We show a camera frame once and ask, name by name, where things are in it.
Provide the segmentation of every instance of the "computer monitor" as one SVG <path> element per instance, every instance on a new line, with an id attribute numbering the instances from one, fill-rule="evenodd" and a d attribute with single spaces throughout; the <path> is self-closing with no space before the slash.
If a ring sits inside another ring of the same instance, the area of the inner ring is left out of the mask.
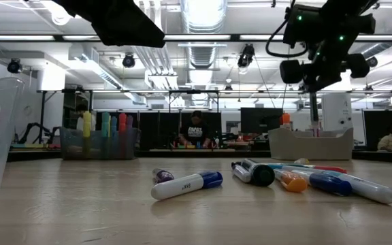
<path id="1" fill-rule="evenodd" d="M 280 126 L 283 109 L 241 108 L 242 133 L 267 133 Z"/>

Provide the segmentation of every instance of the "wooden table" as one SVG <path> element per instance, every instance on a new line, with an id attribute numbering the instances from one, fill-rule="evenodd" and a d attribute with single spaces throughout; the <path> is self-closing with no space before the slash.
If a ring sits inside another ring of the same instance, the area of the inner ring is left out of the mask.
<path id="1" fill-rule="evenodd" d="M 8 163 L 0 245 L 392 244 L 392 205 L 314 189 L 288 193 L 278 182 L 243 184 L 231 176 L 230 162 L 238 160 Z M 392 187 L 392 163 L 325 164 Z M 177 177 L 220 171 L 223 187 L 155 201 L 154 167 Z"/>

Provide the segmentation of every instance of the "orange marker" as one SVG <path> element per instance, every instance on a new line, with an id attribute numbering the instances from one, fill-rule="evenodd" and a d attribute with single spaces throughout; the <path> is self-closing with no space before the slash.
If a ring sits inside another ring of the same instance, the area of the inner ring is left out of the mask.
<path id="1" fill-rule="evenodd" d="M 300 193 L 308 187 L 308 183 L 299 174 L 285 171 L 282 169 L 274 169 L 275 178 L 285 187 L 287 191 Z"/>

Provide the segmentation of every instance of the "black cable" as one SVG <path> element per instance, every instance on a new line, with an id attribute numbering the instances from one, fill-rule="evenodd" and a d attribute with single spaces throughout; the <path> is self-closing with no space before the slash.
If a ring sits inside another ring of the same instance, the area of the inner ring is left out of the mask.
<path id="1" fill-rule="evenodd" d="M 296 2 L 296 0 L 292 0 L 291 5 L 290 5 L 290 11 L 293 9 L 293 6 L 294 6 L 295 2 Z M 307 44 L 305 44 L 305 50 L 304 50 L 304 51 L 299 52 L 299 53 L 296 53 L 296 54 L 278 54 L 278 53 L 275 53 L 275 52 L 271 52 L 271 51 L 269 50 L 269 45 L 270 45 L 270 43 L 271 43 L 272 40 L 275 38 L 275 35 L 278 34 L 278 33 L 280 32 L 280 30 L 285 26 L 286 23 L 288 23 L 289 18 L 290 18 L 290 16 L 288 15 L 288 16 L 285 18 L 284 22 L 276 29 L 276 31 L 273 32 L 272 35 L 270 35 L 270 37 L 269 37 L 267 43 L 265 44 L 265 51 L 266 51 L 268 54 L 270 54 L 270 55 L 272 55 L 272 56 L 274 56 L 274 57 L 280 57 L 280 58 L 294 58 L 294 57 L 302 56 L 302 55 L 306 54 L 307 51 L 308 51 L 308 45 L 307 45 Z"/>

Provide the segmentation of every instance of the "black t-shirt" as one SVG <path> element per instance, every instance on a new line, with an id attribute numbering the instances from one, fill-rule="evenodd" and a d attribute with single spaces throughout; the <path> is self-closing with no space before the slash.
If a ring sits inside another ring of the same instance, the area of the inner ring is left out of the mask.
<path id="1" fill-rule="evenodd" d="M 189 123 L 183 127 L 181 127 L 180 134 L 182 134 L 186 140 L 190 141 L 192 144 L 196 144 L 197 142 L 203 142 L 208 137 L 210 129 L 207 124 L 199 123 L 198 125 L 194 125 L 193 123 Z"/>

